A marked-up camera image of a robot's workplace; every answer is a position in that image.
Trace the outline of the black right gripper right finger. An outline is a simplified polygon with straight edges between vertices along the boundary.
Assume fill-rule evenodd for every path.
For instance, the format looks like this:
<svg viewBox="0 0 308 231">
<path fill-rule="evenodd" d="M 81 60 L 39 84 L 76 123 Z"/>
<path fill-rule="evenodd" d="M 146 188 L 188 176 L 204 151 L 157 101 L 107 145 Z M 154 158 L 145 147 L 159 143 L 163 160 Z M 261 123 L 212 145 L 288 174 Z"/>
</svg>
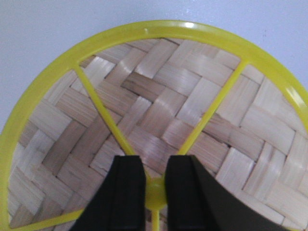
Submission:
<svg viewBox="0 0 308 231">
<path fill-rule="evenodd" d="M 195 155 L 172 155 L 165 185 L 170 231 L 301 229 L 299 202 L 279 193 L 270 202 L 284 155 L 228 155 L 211 170 Z"/>
</svg>

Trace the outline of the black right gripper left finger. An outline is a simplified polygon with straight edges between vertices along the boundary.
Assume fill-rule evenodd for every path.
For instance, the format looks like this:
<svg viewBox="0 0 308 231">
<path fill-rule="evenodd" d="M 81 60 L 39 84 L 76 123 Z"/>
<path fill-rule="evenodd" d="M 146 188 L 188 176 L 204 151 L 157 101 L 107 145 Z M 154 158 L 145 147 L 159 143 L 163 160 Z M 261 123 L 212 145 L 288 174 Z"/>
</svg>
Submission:
<svg viewBox="0 0 308 231">
<path fill-rule="evenodd" d="M 102 185 L 73 231 L 145 230 L 146 177 L 137 155 L 115 156 Z"/>
</svg>

